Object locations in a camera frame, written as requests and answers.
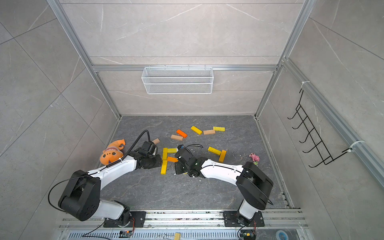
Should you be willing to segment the yellow block bottom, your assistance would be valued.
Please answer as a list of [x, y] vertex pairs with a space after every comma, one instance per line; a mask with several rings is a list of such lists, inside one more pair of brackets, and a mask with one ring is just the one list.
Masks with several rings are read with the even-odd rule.
[[161, 167], [161, 175], [165, 175], [166, 174], [167, 166], [168, 166], [168, 161], [167, 160], [163, 160], [162, 167]]

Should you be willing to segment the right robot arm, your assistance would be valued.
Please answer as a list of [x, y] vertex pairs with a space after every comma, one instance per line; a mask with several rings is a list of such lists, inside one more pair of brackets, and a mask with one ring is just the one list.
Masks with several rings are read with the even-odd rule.
[[176, 174], [188, 174], [192, 178], [224, 181], [236, 186], [243, 196], [242, 203], [234, 214], [233, 223], [250, 226], [259, 219], [267, 204], [272, 204], [270, 194], [273, 181], [251, 162], [244, 165], [228, 165], [205, 157], [196, 158], [188, 146], [179, 145], [175, 153]]

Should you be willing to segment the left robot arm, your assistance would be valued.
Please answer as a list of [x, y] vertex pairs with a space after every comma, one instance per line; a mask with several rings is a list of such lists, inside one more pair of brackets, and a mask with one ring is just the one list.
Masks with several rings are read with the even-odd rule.
[[127, 173], [161, 166], [162, 158], [157, 153], [156, 144], [148, 139], [136, 149], [139, 140], [137, 138], [126, 151], [124, 139], [110, 143], [100, 156], [102, 167], [87, 172], [78, 170], [64, 180], [67, 185], [55, 209], [79, 221], [95, 217], [105, 219], [105, 223], [112, 226], [132, 224], [134, 218], [130, 207], [119, 201], [101, 199], [101, 190]]

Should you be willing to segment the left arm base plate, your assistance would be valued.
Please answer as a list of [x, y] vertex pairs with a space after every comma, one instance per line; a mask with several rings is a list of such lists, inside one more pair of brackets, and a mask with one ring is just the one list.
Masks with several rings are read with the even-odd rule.
[[104, 228], [142, 228], [146, 220], [145, 211], [133, 211], [123, 213], [117, 220], [107, 219]]

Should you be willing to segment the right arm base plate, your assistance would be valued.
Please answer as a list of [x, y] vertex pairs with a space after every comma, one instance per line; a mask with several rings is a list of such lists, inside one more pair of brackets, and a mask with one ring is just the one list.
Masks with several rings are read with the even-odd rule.
[[256, 212], [251, 219], [247, 219], [238, 211], [224, 211], [225, 227], [264, 227], [262, 212]]

